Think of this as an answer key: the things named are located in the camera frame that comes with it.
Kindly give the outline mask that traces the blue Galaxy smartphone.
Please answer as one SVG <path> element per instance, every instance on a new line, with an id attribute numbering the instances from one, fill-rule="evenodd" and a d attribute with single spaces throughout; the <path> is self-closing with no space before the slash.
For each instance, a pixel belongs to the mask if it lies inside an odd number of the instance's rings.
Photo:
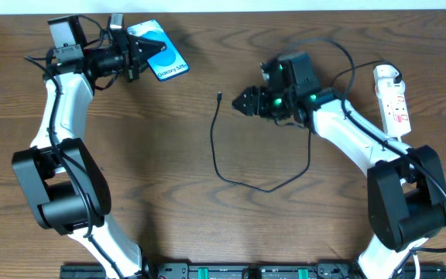
<path id="1" fill-rule="evenodd" d="M 162 41 L 166 44 L 165 50 L 147 60 L 150 69 L 159 81 L 167 81 L 190 70 L 188 63 L 156 19 L 130 26 L 127 32 L 143 39 Z"/>

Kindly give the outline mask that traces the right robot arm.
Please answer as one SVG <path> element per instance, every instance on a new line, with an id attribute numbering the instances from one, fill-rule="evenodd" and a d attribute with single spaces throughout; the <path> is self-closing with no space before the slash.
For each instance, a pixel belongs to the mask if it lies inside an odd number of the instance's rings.
<path id="1" fill-rule="evenodd" d="M 407 261 L 446 227 L 446 182 L 429 146 L 413 148 L 401 73 L 377 64 L 375 91 L 383 124 L 374 126 L 336 88 L 325 88 L 308 54 L 279 55 L 261 66 L 265 85 L 246 88 L 232 106 L 247 116 L 299 126 L 342 151 L 366 176 L 373 231 L 352 273 L 360 278 L 401 276 Z"/>

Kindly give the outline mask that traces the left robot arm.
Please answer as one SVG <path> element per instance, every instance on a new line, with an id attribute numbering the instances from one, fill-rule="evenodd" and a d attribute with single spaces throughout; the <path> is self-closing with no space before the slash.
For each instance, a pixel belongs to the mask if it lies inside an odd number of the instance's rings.
<path id="1" fill-rule="evenodd" d="M 124 77 L 135 81 L 172 43 L 155 20 L 127 27 L 111 15 L 96 40 L 88 40 L 80 15 L 48 22 L 54 45 L 33 64 L 43 72 L 46 106 L 27 150 L 12 169 L 36 222 L 85 247 L 106 278 L 155 278 L 156 268 L 112 216 L 108 183 L 84 144 L 87 110 L 99 87 Z"/>

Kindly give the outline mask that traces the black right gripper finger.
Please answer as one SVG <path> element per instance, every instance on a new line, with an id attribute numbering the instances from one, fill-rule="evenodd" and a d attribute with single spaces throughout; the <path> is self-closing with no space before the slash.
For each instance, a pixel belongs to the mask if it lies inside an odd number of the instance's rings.
<path id="1" fill-rule="evenodd" d="M 256 103 L 254 101 L 235 99 L 232 107 L 246 116 L 254 116 L 257 114 Z"/>
<path id="2" fill-rule="evenodd" d="M 258 99 L 260 87 L 249 86 L 236 98 L 238 102 L 254 102 Z"/>

